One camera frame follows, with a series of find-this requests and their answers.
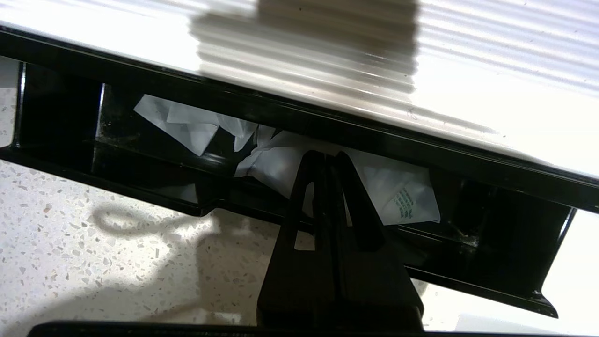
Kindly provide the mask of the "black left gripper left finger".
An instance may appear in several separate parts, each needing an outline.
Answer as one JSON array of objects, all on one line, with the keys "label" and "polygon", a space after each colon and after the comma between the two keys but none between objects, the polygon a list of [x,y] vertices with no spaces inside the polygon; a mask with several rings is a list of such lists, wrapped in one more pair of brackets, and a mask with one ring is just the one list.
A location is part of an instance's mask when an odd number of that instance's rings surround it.
[{"label": "black left gripper left finger", "polygon": [[295,249],[309,183],[323,187],[325,155],[308,151],[300,162],[286,216],[281,224],[257,299],[257,324],[263,328],[321,328],[335,299],[331,237],[321,207],[313,207],[315,249]]}]

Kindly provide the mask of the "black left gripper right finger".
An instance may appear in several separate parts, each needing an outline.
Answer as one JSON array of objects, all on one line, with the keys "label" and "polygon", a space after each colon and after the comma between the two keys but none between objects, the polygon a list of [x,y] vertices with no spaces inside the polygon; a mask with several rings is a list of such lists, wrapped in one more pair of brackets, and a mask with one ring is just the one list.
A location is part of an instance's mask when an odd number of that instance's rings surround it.
[{"label": "black left gripper right finger", "polygon": [[327,189],[342,324],[356,329],[422,329],[421,297],[347,153],[328,156]]}]

